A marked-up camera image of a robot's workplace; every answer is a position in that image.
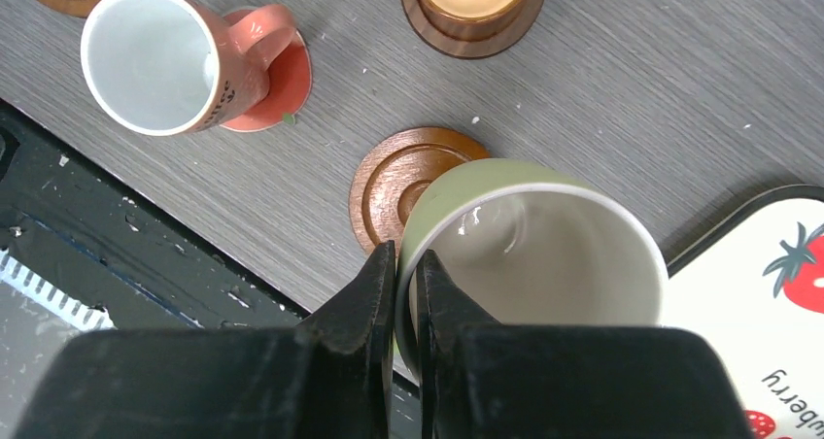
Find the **cream green mug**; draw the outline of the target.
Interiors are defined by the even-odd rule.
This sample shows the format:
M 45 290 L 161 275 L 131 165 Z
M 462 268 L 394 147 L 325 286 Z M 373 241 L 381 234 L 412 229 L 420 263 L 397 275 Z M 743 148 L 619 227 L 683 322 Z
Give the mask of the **cream green mug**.
M 534 162 L 469 161 L 423 191 L 400 241 L 395 340 L 414 380 L 421 377 L 414 294 L 427 251 L 504 323 L 653 326 L 661 319 L 668 269 L 627 208 Z

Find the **small white cup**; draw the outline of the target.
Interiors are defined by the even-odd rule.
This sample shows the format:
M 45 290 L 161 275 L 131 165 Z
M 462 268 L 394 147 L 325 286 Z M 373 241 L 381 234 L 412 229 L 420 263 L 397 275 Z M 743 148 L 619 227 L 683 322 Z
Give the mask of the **small white cup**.
M 80 61 L 99 107 L 133 132 L 256 132 L 279 123 L 271 70 L 302 42 L 280 4 L 222 17 L 189 0 L 100 0 L 83 27 Z

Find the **red apple paper coaster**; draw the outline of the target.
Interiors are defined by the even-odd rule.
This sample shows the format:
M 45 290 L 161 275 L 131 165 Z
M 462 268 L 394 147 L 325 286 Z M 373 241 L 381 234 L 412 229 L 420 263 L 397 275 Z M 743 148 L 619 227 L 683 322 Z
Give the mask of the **red apple paper coaster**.
M 269 92 L 258 104 L 222 124 L 238 133 L 254 133 L 278 124 L 293 124 L 313 85 L 310 53 L 299 31 L 290 45 L 268 67 Z

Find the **dark walnut coaster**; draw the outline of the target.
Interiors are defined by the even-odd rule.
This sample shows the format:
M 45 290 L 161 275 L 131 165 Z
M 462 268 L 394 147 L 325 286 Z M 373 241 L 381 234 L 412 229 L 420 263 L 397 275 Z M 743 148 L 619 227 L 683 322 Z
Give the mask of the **dark walnut coaster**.
M 401 0 L 417 35 L 434 49 L 460 59 L 482 59 L 518 43 L 537 20 L 544 0 L 518 0 L 490 17 L 453 17 L 429 0 Z

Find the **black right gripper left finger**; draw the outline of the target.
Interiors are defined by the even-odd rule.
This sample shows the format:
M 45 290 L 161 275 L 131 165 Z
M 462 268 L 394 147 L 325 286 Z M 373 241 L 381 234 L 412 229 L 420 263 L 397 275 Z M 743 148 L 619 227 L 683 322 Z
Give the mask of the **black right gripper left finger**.
M 17 438 L 385 438 L 395 245 L 293 327 L 92 331 L 51 363 Z

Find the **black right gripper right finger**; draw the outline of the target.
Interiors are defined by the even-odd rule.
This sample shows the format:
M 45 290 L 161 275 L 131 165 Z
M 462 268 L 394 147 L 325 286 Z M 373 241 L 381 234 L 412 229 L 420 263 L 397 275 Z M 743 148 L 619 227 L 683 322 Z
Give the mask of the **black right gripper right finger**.
M 416 270 L 426 438 L 747 438 L 715 351 L 681 329 L 511 325 Z

